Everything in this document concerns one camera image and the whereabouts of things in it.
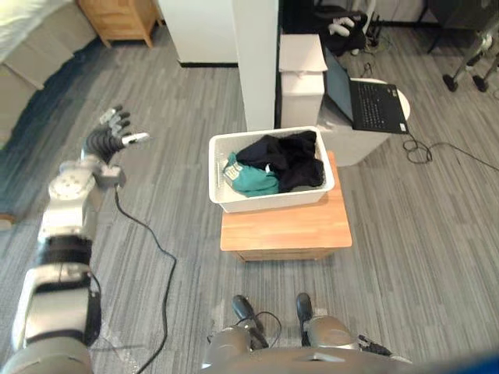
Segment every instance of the round white table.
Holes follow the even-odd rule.
[[[388,84],[387,82],[381,79],[374,79],[374,78],[352,78],[352,80],[358,80],[360,82]],[[407,121],[409,119],[409,116],[411,115],[411,106],[409,105],[409,101],[407,100],[407,97],[405,97],[404,93],[401,92],[399,89],[397,89],[397,92],[398,92],[398,99],[400,100],[400,105],[402,106],[402,111],[404,112],[405,120]]]

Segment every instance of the teal clothing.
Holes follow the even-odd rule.
[[[224,176],[232,188],[246,197],[265,196],[279,193],[279,180],[273,171],[237,162],[235,153],[228,156],[228,163],[224,168]]]

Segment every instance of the wooden nightstand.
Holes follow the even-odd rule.
[[[289,208],[223,213],[220,248],[242,261],[323,259],[352,246],[349,220],[334,161],[334,188],[317,203]]]
[[[81,9],[108,48],[109,41],[144,40],[153,47],[150,31],[161,24],[151,0],[79,0]]]

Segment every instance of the power cord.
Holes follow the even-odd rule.
[[[109,344],[109,347],[108,348],[90,348],[89,351],[92,351],[92,352],[110,352],[110,351],[113,351],[115,353],[118,353],[118,351],[122,351],[122,350],[125,350],[125,349],[144,349],[145,347],[142,345],[142,344],[128,344],[128,345],[120,345],[119,347],[115,347],[114,345],[112,345],[112,343],[107,340],[107,339],[104,339],[103,340]]]
[[[361,78],[366,78],[366,76],[369,74],[369,76],[373,76],[373,66],[371,65],[370,62],[367,62],[364,64],[364,71],[360,75]]]
[[[255,318],[258,318],[262,314],[267,314],[267,315],[271,316],[272,318],[274,318],[275,321],[278,323],[278,326],[279,326],[278,332],[275,334],[275,339],[272,342],[272,344],[269,346],[269,348],[272,348],[273,346],[275,346],[275,344],[281,338],[281,334],[282,334],[282,323],[281,323],[281,320],[274,313],[271,313],[271,312],[268,312],[268,311],[263,311],[263,312],[257,313],[255,315]],[[240,319],[235,325],[239,326],[241,323],[243,323],[244,321],[247,321],[248,319],[252,319],[252,317],[247,317],[247,318]]]
[[[473,156],[472,154],[466,152],[465,150],[462,150],[458,146],[455,146],[454,144],[450,144],[448,142],[437,142],[434,144],[431,144],[427,146],[425,143],[423,143],[420,140],[417,140],[411,133],[408,134],[411,139],[404,141],[402,146],[404,147],[405,150],[405,156],[407,157],[407,160],[413,164],[429,164],[434,160],[434,156],[431,152],[431,150],[435,147],[438,146],[449,146],[453,150],[457,150],[463,154],[465,154],[468,157],[471,157],[473,160],[480,162],[481,164],[484,164],[485,166],[488,166],[489,168],[499,171],[499,168],[489,164],[486,161],[480,160],[478,157]],[[415,160],[414,158],[411,158],[411,155],[414,154],[416,151],[422,150],[425,154],[424,160]]]
[[[118,194],[118,186],[115,187],[115,203],[116,203],[116,208],[118,209],[119,213],[123,214],[125,217],[129,218],[136,224],[139,224],[146,230],[150,232],[150,234],[153,236],[154,241],[156,242],[157,248],[163,252],[167,257],[169,257],[172,261],[172,269],[170,270],[170,275],[168,276],[168,282],[166,284],[166,289],[165,289],[165,295],[163,296],[163,304],[161,306],[161,318],[163,322],[163,339],[161,340],[161,343],[159,344],[159,347],[156,349],[156,351],[147,359],[146,363],[143,364],[140,369],[136,372],[136,374],[142,373],[151,363],[154,361],[154,359],[160,354],[160,352],[163,350],[166,344],[166,340],[168,338],[168,320],[166,316],[166,301],[168,300],[168,294],[170,292],[170,285],[172,284],[172,278],[173,278],[173,273],[175,272],[175,267],[177,266],[177,258],[173,256],[170,252],[166,251],[161,247],[161,244],[159,243],[156,234],[150,228],[147,224],[145,224],[142,221],[137,220],[135,217],[132,215],[128,214],[125,212],[119,203],[119,194]]]
[[[90,278],[92,278],[95,282],[95,284],[97,285],[97,289],[99,291],[99,295],[102,295],[102,287],[101,287],[101,282],[99,282],[99,280],[97,279],[97,277],[95,276],[94,273],[92,273],[90,271]]]

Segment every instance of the white wall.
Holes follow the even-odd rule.
[[[159,16],[160,16],[162,19],[165,19],[165,18],[163,17],[163,13],[161,12],[161,8],[159,7],[159,1],[158,1],[158,0],[153,0],[153,3],[156,5],[157,11],[159,12]]]
[[[180,62],[237,62],[231,0],[158,0]]]
[[[274,128],[278,0],[232,0],[248,131]]]
[[[415,22],[423,11],[426,0],[377,0],[376,13],[384,21]],[[427,12],[424,22],[435,22]]]

